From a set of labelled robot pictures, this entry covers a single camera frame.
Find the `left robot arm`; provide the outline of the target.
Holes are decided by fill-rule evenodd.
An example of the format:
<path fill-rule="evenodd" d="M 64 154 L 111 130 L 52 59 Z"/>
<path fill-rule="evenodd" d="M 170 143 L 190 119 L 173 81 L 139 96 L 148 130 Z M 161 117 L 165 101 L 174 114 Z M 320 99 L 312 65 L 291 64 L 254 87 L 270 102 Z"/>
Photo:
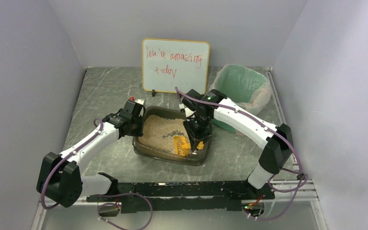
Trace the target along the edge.
<path fill-rule="evenodd" d="M 119 193 L 118 180 L 106 173 L 82 176 L 93 158 L 120 138 L 143 135 L 145 101 L 126 101 L 123 108 L 94 120 L 95 129 L 59 154 L 50 152 L 42 161 L 36 190 L 44 209 L 72 206 L 80 197 L 113 197 Z"/>

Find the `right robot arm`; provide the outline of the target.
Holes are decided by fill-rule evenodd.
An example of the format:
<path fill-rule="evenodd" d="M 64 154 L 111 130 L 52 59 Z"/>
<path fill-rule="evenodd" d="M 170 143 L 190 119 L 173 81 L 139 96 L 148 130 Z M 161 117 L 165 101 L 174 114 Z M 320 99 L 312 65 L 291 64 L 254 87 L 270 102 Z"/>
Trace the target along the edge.
<path fill-rule="evenodd" d="M 213 119 L 240 131 L 262 149 L 258 164 L 247 178 L 248 184 L 255 189 L 261 189 L 274 175 L 279 174 L 295 152 L 291 129 L 286 124 L 277 126 L 266 122 L 242 109 L 218 90 L 211 90 L 205 95 L 195 90 L 187 94 L 180 90 L 176 92 L 182 96 L 182 104 L 186 108 L 183 126 L 191 151 L 212 136 L 210 125 Z"/>

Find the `yellow litter scoop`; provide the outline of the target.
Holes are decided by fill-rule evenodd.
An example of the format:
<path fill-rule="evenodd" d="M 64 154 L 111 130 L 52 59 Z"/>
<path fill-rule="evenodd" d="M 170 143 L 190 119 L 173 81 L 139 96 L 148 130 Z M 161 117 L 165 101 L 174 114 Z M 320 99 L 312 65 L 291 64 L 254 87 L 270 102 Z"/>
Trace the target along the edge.
<path fill-rule="evenodd" d="M 198 150 L 204 148 L 204 142 L 201 141 L 195 150 L 191 150 L 191 145 L 185 136 L 174 136 L 173 137 L 173 152 L 179 156 L 187 157 L 190 154 L 196 154 Z"/>

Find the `dark grey litter box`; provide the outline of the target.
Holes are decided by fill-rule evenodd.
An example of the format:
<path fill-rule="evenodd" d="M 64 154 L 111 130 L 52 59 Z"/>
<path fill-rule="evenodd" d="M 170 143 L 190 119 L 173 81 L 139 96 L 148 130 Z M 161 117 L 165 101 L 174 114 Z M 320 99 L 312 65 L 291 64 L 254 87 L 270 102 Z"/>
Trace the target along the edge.
<path fill-rule="evenodd" d="M 201 150 L 180 155 L 175 152 L 174 137 L 189 141 L 183 121 L 185 114 L 178 110 L 150 106 L 144 114 L 143 136 L 134 137 L 132 146 L 138 155 L 177 164 L 199 166 L 207 158 L 210 142 Z"/>

